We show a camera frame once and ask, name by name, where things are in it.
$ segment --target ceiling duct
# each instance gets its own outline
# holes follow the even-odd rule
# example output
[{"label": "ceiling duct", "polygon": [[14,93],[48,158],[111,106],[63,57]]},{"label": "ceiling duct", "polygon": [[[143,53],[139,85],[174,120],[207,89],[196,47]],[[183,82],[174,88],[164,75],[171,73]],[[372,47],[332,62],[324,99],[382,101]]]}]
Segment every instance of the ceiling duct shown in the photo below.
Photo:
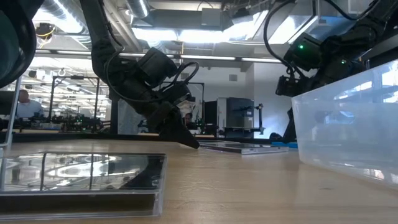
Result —
[{"label": "ceiling duct", "polygon": [[140,19],[147,17],[150,12],[147,0],[127,0],[127,7],[134,17]]},{"label": "ceiling duct", "polygon": [[[52,22],[67,33],[89,35],[83,11],[75,0],[45,0],[40,11],[51,14]],[[90,36],[72,37],[87,49],[91,49]]]}]

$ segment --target wooden table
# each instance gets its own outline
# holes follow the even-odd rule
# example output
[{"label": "wooden table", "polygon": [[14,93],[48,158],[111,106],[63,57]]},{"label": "wooden table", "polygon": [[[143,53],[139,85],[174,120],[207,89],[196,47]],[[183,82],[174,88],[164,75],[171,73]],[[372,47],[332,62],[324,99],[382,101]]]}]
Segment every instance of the wooden table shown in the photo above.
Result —
[{"label": "wooden table", "polygon": [[296,152],[241,156],[172,142],[78,140],[13,144],[39,151],[165,152],[161,217],[19,223],[398,223],[398,192],[300,163]]}]

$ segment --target machine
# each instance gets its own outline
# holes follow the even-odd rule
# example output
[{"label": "machine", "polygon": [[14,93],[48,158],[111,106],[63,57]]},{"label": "machine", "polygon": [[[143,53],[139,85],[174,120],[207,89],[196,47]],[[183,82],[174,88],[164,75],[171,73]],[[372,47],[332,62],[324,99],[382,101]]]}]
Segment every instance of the machine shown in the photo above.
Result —
[{"label": "machine", "polygon": [[[36,50],[35,29],[31,19],[44,0],[0,1],[0,88],[20,77],[32,61]],[[268,51],[287,66],[288,77],[281,77],[276,93],[295,96],[354,75],[364,69],[358,58],[379,43],[386,27],[394,27],[398,9],[396,0],[375,0],[358,18],[346,15],[332,0],[325,0],[356,24],[345,34],[331,36],[320,42],[303,34],[282,58],[276,55],[267,41],[267,27],[287,0],[272,10],[264,26],[264,41]],[[197,148],[199,143],[182,124],[176,104],[190,96],[187,83],[196,74],[198,64],[190,62],[176,67],[165,54],[150,49],[138,62],[119,57],[122,45],[114,38],[105,13],[103,0],[80,0],[88,31],[93,43],[91,58],[93,70],[111,89],[111,99],[126,100],[139,114],[147,118],[147,124],[159,132],[160,137]],[[187,66],[195,65],[194,72],[183,82],[177,77]],[[318,69],[313,77],[305,77],[300,69]],[[166,77],[175,80],[161,88]],[[285,141],[295,138],[294,119],[289,112],[290,123]]]}]

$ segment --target clear plastic case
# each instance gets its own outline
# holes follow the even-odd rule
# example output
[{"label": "clear plastic case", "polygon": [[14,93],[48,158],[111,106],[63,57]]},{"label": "clear plastic case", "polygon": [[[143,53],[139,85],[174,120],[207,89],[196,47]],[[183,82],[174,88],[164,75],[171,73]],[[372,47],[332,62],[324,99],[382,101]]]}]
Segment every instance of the clear plastic case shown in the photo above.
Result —
[{"label": "clear plastic case", "polygon": [[0,220],[156,216],[165,154],[43,152],[1,160]]},{"label": "clear plastic case", "polygon": [[398,61],[292,99],[300,159],[398,187]]}]

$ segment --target person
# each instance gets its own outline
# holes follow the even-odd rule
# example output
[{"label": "person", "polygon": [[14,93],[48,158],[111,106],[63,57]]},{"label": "person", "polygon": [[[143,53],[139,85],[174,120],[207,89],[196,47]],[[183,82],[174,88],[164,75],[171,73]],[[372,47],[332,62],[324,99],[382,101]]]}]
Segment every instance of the person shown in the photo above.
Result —
[{"label": "person", "polygon": [[17,107],[17,118],[31,118],[38,113],[39,116],[44,115],[42,105],[34,100],[29,99],[29,94],[26,90],[19,92]]},{"label": "person", "polygon": [[196,124],[192,122],[192,113],[185,114],[185,125],[189,130],[194,130],[197,128]]}]

